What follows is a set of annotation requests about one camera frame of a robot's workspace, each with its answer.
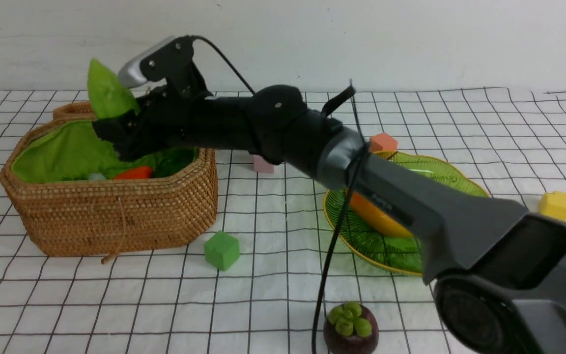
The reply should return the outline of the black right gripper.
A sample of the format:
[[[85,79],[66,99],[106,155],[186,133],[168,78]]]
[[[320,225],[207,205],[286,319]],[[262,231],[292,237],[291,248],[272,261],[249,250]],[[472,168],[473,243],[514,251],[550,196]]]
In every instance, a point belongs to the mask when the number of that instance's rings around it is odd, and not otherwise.
[[[168,148],[214,148],[214,95],[183,98],[157,87],[136,98],[140,111],[93,121],[97,138],[114,146],[119,161],[130,163]]]

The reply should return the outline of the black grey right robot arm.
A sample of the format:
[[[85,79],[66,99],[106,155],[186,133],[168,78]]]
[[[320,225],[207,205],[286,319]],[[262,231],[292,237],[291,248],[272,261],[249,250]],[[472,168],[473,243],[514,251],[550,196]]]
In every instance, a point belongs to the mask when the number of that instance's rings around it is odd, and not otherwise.
[[[420,240],[423,282],[435,280],[439,316],[463,345],[481,354],[566,354],[566,222],[373,154],[359,132],[328,118],[353,95],[348,87],[315,111],[285,85],[250,98],[163,87],[137,99],[138,114],[93,128],[122,161],[170,147],[245,150],[330,190],[356,191]]]

